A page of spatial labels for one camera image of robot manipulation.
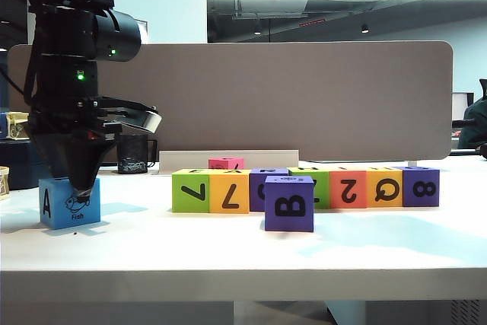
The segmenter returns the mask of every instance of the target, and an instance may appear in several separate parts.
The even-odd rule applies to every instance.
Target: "blue block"
[[[68,179],[39,179],[39,207],[40,221],[53,229],[100,222],[100,179],[87,202],[78,202]]]
[[[309,176],[267,177],[266,231],[314,231],[314,182]]]
[[[0,113],[0,139],[7,137],[7,113]]]
[[[285,167],[275,168],[255,168],[250,172],[250,211],[264,212],[264,183],[266,178],[272,175],[289,175],[289,170]]]

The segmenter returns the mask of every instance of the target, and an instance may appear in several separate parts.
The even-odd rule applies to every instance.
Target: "fish illustration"
[[[66,208],[71,212],[71,213],[76,213],[79,212],[81,209],[83,209],[85,206],[90,205],[90,200],[86,202],[79,202],[76,196],[71,195],[65,202]]]

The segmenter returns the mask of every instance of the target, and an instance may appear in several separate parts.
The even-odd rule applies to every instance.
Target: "pink block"
[[[244,158],[209,158],[208,159],[209,169],[245,169]]]

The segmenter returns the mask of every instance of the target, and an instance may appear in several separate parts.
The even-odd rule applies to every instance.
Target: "purple block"
[[[272,175],[289,175],[289,170],[283,167],[255,168],[250,172],[250,211],[264,212],[264,183],[266,178]]]
[[[440,171],[430,167],[398,167],[403,171],[403,206],[438,207]]]
[[[309,176],[266,178],[266,231],[314,230],[314,182]]]

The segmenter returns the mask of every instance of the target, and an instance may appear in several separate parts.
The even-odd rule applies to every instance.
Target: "toy block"
[[[310,176],[266,178],[266,231],[314,231],[314,182]]]
[[[4,139],[8,135],[7,113],[0,113],[0,139]]]
[[[368,207],[403,206],[403,171],[394,167],[367,169]]]
[[[329,209],[329,170],[318,167],[290,167],[291,175],[307,175],[314,182],[314,208]]]
[[[398,167],[403,171],[403,206],[438,207],[440,171],[430,167]]]
[[[172,181],[173,212],[210,212],[209,169],[181,169]]]
[[[9,167],[0,167],[0,200],[7,199],[10,196],[10,189],[8,188],[9,171]]]
[[[213,169],[210,173],[210,212],[249,213],[250,170]]]
[[[250,211],[264,212],[265,193],[264,183],[268,176],[273,175],[289,175],[289,170],[284,167],[276,168],[256,168],[250,172]]]
[[[90,199],[79,202],[67,178],[39,179],[40,221],[53,229],[100,222],[100,179]]]
[[[339,167],[329,172],[332,209],[367,208],[367,172]]]
[[[244,158],[209,158],[209,169],[244,169]]]

